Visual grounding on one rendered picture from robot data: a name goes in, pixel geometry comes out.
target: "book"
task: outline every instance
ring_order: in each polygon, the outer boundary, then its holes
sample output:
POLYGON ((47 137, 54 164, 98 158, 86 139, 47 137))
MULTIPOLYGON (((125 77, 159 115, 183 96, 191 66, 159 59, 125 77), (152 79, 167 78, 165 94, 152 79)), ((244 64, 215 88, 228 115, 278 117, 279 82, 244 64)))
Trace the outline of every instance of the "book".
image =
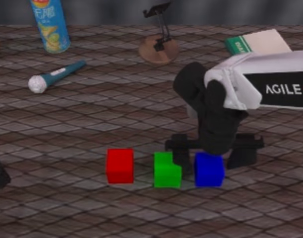
POLYGON ((225 40, 225 45, 232 55, 249 52, 270 55, 292 51, 276 29, 230 37, 225 40))

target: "toy microphone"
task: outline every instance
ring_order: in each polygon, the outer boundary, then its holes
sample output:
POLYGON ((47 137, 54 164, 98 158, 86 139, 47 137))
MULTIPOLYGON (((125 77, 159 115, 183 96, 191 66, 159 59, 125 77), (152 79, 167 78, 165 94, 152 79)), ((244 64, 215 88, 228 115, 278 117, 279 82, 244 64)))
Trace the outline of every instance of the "toy microphone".
POLYGON ((52 73, 32 76, 28 82, 29 89, 34 93, 43 93, 48 87, 84 67, 84 60, 58 69, 52 73))

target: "background wall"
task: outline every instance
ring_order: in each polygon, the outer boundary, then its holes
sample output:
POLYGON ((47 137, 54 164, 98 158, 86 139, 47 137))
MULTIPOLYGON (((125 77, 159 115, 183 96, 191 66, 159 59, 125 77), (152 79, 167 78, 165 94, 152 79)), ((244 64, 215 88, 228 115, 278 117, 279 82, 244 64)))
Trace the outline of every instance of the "background wall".
MULTIPOLYGON (((61 0, 67 24, 148 24, 160 0, 61 0)), ((172 0, 169 24, 303 24, 303 0, 172 0)), ((0 24, 35 24, 29 0, 0 0, 0 24)))

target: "lamp base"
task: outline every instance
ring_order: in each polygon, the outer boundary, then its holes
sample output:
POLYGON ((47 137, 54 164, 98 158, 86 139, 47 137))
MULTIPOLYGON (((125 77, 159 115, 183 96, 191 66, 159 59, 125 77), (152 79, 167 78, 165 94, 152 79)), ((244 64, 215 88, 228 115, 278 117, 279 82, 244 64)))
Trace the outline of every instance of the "lamp base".
POLYGON ((174 61, 179 54, 179 46, 174 39, 165 42, 163 51, 156 51, 154 45, 161 35, 148 36, 144 39, 139 47, 140 56, 147 62, 155 65, 166 65, 174 61))

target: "blue chip can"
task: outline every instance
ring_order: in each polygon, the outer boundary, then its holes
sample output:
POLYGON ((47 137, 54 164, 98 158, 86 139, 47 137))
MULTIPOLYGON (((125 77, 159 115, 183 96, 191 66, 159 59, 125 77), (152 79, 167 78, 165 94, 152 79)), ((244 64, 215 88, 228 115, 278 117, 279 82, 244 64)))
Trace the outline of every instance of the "blue chip can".
POLYGON ((63 9, 60 0, 30 0, 44 48, 57 54, 70 46, 63 9))

